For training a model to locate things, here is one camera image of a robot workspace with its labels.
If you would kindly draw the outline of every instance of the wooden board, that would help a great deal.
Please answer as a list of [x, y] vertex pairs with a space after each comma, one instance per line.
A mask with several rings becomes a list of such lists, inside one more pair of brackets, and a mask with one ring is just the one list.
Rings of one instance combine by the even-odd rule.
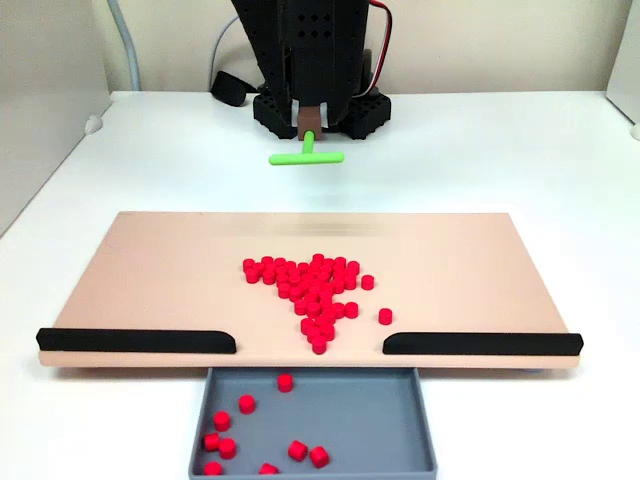
[[[246, 283], [244, 258], [345, 256], [376, 278], [338, 295], [360, 305], [315, 355], [301, 317], [275, 286]], [[377, 322], [381, 307], [394, 322]], [[417, 366], [567, 368], [575, 356], [384, 355], [389, 335], [567, 333], [506, 214], [259, 214], [122, 212], [54, 327], [222, 330], [232, 355], [41, 351], [43, 365]]]

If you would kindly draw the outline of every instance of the table surface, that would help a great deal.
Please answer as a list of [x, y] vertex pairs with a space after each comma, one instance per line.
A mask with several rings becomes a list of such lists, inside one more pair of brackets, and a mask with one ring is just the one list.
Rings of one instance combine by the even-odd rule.
[[425, 370], [440, 480], [634, 471], [640, 143], [599, 92], [394, 96], [342, 165], [204, 93], [114, 93], [0, 239], [0, 478], [186, 479], [205, 369], [48, 369], [51, 325], [121, 210], [508, 212], [570, 331], [570, 371]]

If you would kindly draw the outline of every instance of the gray bin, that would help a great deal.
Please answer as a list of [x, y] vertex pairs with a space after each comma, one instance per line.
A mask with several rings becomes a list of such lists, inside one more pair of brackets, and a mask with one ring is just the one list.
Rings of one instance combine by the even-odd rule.
[[[290, 393], [277, 388], [280, 373], [291, 373]], [[238, 398], [250, 394], [256, 411], [243, 415]], [[221, 437], [236, 441], [237, 454], [222, 460], [206, 452], [203, 437], [215, 432], [213, 415], [231, 414]], [[316, 469], [287, 454], [299, 440], [309, 449], [322, 445], [331, 463]], [[222, 368], [211, 369], [189, 464], [191, 480], [203, 480], [204, 465], [217, 461], [225, 476], [256, 478], [263, 463], [289, 480], [309, 478], [420, 479], [436, 477], [429, 427], [416, 369], [403, 368]]]

